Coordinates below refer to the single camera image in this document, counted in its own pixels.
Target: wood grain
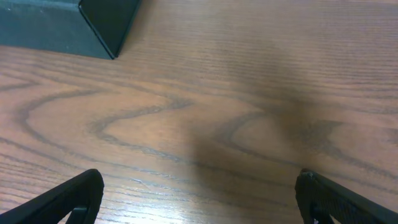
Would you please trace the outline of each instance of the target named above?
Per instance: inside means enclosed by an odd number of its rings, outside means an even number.
[[[303,167],[398,211],[397,3],[146,0],[115,61],[1,46],[1,212],[97,168],[97,223],[301,223]]]

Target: black metal object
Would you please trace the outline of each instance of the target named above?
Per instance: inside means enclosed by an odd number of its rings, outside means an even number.
[[[398,214],[310,170],[297,178],[296,199],[304,224],[398,223]]]
[[[104,182],[90,169],[48,192],[0,215],[2,224],[56,224],[71,212],[67,224],[94,224]]]
[[[0,45],[114,59],[141,0],[0,0]]]

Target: wooden surface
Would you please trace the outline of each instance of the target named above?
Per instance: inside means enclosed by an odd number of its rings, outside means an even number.
[[[115,61],[0,47],[1,212],[97,168],[97,223],[302,223],[303,167],[398,211],[397,3],[144,0]]]

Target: wood grain pattern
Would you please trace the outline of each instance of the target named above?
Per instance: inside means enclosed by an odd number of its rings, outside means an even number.
[[[146,0],[115,61],[1,46],[1,212],[97,168],[97,223],[301,223],[303,167],[398,211],[397,3]]]

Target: black box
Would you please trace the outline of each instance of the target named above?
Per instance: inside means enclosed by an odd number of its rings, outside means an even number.
[[[141,0],[0,0],[0,45],[114,59]]]

